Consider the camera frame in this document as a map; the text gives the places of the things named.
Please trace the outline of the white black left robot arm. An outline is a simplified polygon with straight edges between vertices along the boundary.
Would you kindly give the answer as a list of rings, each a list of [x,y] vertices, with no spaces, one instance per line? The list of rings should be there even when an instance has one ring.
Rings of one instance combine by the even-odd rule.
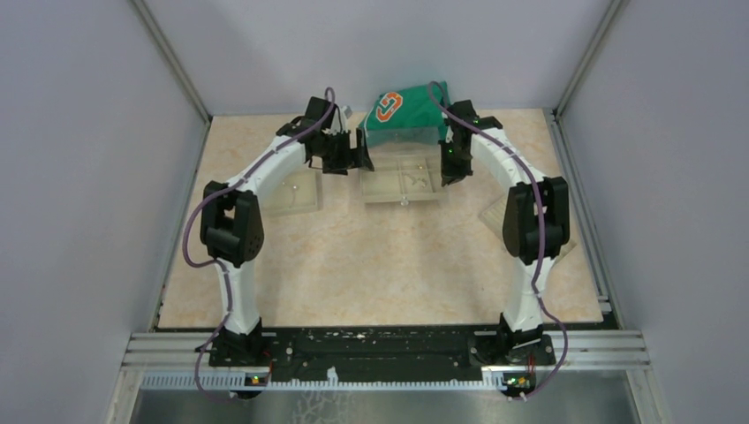
[[[224,317],[209,342],[214,351],[225,350],[245,366],[258,363],[265,352],[254,288],[254,261],[265,241],[261,201],[315,158],[321,160],[324,174],[375,168],[365,136],[348,130],[346,115],[330,89],[323,97],[311,97],[305,112],[280,127],[239,174],[207,183],[188,218],[187,229],[200,225],[208,264],[216,267],[222,280]]]

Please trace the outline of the silver crystal bar earring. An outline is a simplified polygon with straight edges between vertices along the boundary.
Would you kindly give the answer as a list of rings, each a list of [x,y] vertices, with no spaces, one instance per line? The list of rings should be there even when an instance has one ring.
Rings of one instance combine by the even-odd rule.
[[[408,175],[408,178],[411,180],[412,186],[417,189],[424,189],[427,187],[427,181],[424,178],[416,178],[411,175]]]

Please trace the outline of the beige compartment jewelry tray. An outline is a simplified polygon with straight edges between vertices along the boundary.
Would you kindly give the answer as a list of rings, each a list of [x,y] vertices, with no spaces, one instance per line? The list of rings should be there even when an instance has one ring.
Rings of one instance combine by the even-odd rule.
[[[408,175],[424,178],[427,187],[413,187]],[[400,203],[406,199],[410,204],[447,198],[447,192],[441,186],[439,155],[400,159],[396,170],[362,170],[359,173],[359,186],[365,203]]]

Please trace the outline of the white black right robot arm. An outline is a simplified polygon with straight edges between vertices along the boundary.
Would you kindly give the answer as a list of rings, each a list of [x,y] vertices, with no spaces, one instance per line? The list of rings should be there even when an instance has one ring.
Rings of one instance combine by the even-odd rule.
[[[530,164],[499,120],[480,117],[471,101],[454,102],[441,112],[448,127],[439,142],[442,186],[471,176],[478,160],[506,191],[502,240],[516,276],[500,317],[497,351],[505,362],[519,364],[541,341],[546,281],[571,238],[569,186]]]

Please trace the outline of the clear acrylic box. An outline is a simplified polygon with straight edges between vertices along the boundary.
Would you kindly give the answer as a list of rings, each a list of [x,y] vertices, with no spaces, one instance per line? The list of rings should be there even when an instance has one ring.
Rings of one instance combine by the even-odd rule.
[[[360,132],[374,171],[385,171],[396,170],[400,159],[439,155],[439,141],[445,138],[446,128],[422,126]]]

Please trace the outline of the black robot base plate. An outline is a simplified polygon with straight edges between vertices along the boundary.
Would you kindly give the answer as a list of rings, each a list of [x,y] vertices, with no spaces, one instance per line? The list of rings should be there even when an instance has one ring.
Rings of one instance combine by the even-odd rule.
[[[263,327],[262,352],[207,349],[212,367],[266,367],[271,382],[473,382],[483,367],[556,364],[549,335],[516,350],[499,344],[499,324]]]

